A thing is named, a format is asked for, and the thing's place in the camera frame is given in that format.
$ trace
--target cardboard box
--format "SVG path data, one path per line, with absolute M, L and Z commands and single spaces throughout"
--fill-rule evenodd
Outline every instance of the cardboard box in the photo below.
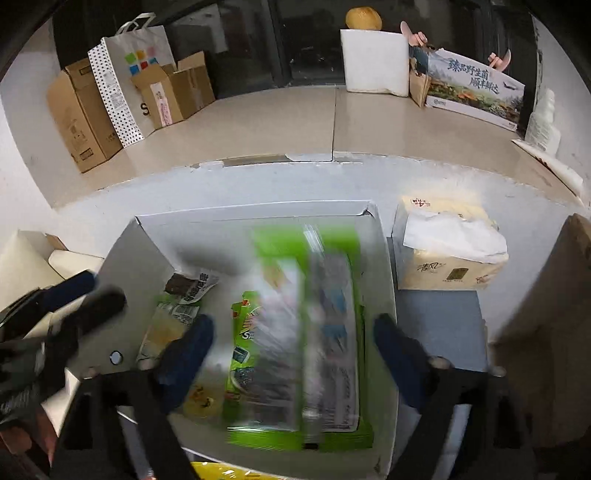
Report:
M 197 267 L 216 270 L 220 283 L 203 298 L 200 312 L 215 320 L 215 340 L 198 382 L 208 391 L 224 389 L 233 351 L 230 306 L 250 283 L 255 261 L 250 232 L 263 225 L 353 226 L 361 246 L 363 276 L 358 290 L 364 305 L 368 417 L 374 429 L 371 449 L 343 453 L 304 450 L 270 451 L 227 443 L 219 424 L 197 424 L 178 413 L 169 416 L 181 444 L 200 455 L 260 472 L 291 478 L 340 480 L 381 478 L 389 472 L 397 416 L 397 390 L 372 340 L 373 319 L 380 313 L 395 318 L 394 286 L 388 247 L 378 212 L 371 202 L 312 201 L 267 203 L 140 216 L 115 242 L 99 271 L 99 288 L 111 284 L 125 292 L 126 313 L 85 342 L 71 371 L 80 377 L 89 367 L 102 373 L 132 368 L 162 292 L 175 270 Z M 123 354 L 121 365 L 109 355 Z
M 400 290 L 476 290 L 488 285 L 505 265 L 506 261 L 496 264 L 476 262 L 404 246 L 408 213 L 415 208 L 453 212 L 465 219 L 483 219 L 496 227 L 480 206 L 444 199 L 403 197 L 392 229 Z
M 47 91 L 47 103 L 81 172 L 106 162 L 123 148 L 88 59 L 77 61 L 60 72 Z
M 174 65 L 149 65 L 131 81 L 142 94 L 157 130 L 186 120 L 215 100 L 205 55 L 195 53 Z
M 476 60 L 444 50 L 414 49 L 417 60 L 427 56 L 431 83 L 427 106 L 463 113 L 515 131 L 525 85 Z

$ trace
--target beige box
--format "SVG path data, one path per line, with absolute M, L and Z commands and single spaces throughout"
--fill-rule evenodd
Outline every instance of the beige box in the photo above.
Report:
M 47 91 L 47 105 L 81 172 L 106 162 L 123 148 L 88 59 L 68 65 L 59 73 Z
M 496 224 L 480 206 L 446 199 L 403 197 L 392 229 L 400 290 L 476 290 L 484 288 L 505 265 L 506 260 L 494 264 L 476 262 L 404 246 L 404 234 L 411 209 L 451 212 L 467 220 L 483 219 L 496 229 Z
M 154 128 L 186 120 L 215 100 L 202 51 L 174 65 L 157 63 L 131 77 L 150 112 Z

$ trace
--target bag handle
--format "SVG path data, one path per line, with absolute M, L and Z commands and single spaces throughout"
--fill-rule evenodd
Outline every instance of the bag handle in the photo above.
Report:
M 137 20 L 140 20 L 142 18 L 146 18 L 146 21 L 140 27 Z M 117 30 L 117 32 L 115 33 L 115 35 L 127 33 L 129 31 L 129 27 L 131 25 L 134 25 L 134 27 L 131 31 L 135 31 L 138 28 L 147 28 L 154 21 L 155 18 L 156 18 L 156 14 L 154 12 L 147 12 L 147 13 L 139 14 L 133 20 L 130 20 L 129 22 L 125 22 L 123 25 L 121 25 L 119 27 L 119 30 Z

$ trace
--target colorful logo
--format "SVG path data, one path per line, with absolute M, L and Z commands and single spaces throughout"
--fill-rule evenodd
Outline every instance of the colorful logo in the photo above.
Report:
M 125 56 L 125 61 L 129 65 L 131 75 L 137 75 L 140 70 L 148 68 L 148 65 L 158 63 L 158 60 L 156 60 L 156 49 L 155 47 L 148 47 L 145 51 L 132 51 Z

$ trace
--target green snack bag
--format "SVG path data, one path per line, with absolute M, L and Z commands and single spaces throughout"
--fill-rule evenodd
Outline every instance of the green snack bag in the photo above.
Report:
M 359 240 L 354 229 L 314 231 L 318 251 L 306 229 L 254 233 L 262 280 L 235 316 L 224 404 L 231 443 L 323 451 L 373 444 L 354 281 Z

